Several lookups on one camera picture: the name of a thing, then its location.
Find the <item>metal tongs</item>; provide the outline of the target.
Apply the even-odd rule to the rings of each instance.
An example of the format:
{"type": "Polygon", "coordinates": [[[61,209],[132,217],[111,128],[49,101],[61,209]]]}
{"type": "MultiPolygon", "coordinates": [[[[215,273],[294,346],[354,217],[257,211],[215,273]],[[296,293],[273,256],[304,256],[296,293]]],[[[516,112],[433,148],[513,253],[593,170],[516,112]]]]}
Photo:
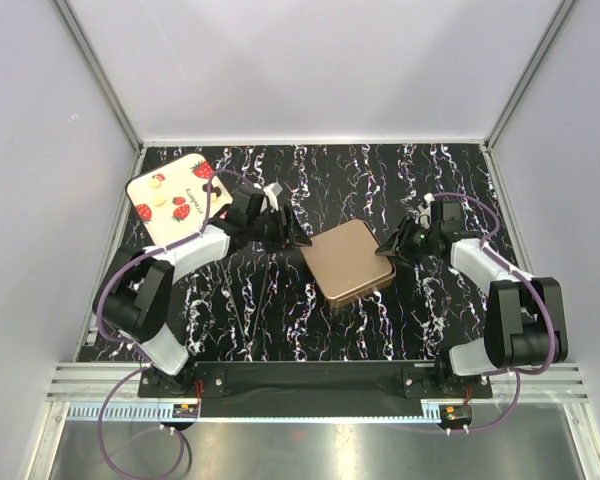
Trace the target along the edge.
{"type": "Polygon", "coordinates": [[[258,249],[237,253],[221,262],[230,310],[237,316],[245,342],[255,338],[262,317],[270,266],[270,255],[258,249]]]}

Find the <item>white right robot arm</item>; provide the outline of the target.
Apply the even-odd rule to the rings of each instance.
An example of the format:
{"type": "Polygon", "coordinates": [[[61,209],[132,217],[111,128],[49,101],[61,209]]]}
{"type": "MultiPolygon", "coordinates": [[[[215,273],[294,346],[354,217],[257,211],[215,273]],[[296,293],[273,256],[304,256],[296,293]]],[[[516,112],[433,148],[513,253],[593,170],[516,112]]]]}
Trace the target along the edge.
{"type": "Polygon", "coordinates": [[[534,276],[506,260],[489,241],[492,232],[467,228],[465,203],[493,211],[459,193],[428,194],[418,215],[406,216],[375,251],[396,263],[413,266],[424,256],[445,261],[487,297],[480,339],[448,348],[439,357],[434,384],[446,396],[466,389],[470,377],[513,372],[539,375],[568,356],[560,283],[534,276]]]}

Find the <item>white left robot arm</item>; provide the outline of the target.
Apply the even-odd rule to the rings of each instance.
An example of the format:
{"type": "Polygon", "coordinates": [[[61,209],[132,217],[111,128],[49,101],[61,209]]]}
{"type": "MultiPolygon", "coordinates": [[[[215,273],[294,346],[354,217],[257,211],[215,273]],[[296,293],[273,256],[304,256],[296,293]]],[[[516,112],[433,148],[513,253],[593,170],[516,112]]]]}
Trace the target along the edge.
{"type": "Polygon", "coordinates": [[[117,332],[115,342],[133,344],[162,371],[170,393],[188,394],[196,372],[185,365],[189,352],[167,325],[172,287],[252,242],[270,253],[312,245],[290,205],[246,187],[188,237],[166,247],[119,248],[92,304],[100,334],[117,332]]]}

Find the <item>rose gold box lid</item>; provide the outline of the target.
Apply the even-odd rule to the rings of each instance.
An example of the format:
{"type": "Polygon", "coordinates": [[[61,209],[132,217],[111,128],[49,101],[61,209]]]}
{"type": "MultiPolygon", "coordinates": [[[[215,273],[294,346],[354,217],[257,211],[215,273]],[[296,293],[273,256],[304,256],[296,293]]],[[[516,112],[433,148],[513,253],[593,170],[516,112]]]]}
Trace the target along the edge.
{"type": "Polygon", "coordinates": [[[311,238],[304,261],[333,308],[342,308],[390,285],[395,267],[375,253],[380,246],[371,228],[350,220],[311,238]]]}

